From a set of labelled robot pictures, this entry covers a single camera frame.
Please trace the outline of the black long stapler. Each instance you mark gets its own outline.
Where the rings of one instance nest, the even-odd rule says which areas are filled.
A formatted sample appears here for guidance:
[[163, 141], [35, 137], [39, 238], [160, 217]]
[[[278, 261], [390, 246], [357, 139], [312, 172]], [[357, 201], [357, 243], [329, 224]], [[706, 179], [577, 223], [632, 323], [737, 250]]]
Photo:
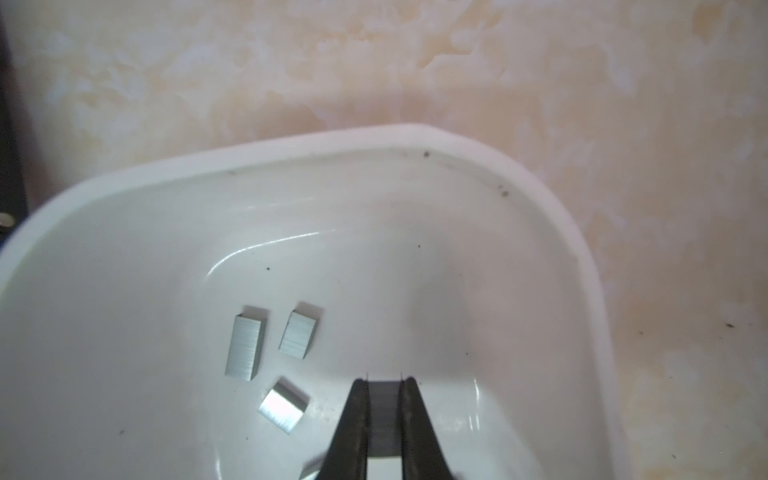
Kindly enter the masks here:
[[12, 69], [12, 53], [1, 20], [1, 245], [29, 215], [15, 121], [20, 104]]

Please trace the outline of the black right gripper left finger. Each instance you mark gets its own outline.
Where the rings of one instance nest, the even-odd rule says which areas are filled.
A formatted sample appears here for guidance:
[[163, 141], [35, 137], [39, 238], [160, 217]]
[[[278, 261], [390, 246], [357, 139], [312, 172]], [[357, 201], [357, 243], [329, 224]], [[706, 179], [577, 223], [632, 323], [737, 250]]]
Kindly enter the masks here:
[[370, 432], [369, 382], [356, 379], [350, 388], [317, 480], [364, 480]]

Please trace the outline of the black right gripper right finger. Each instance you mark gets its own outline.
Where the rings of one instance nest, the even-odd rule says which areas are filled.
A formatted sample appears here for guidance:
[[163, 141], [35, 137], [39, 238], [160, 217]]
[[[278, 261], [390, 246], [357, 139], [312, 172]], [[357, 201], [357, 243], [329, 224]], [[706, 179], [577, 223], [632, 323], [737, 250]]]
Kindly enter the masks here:
[[404, 480], [453, 480], [415, 378], [400, 386], [401, 464]]

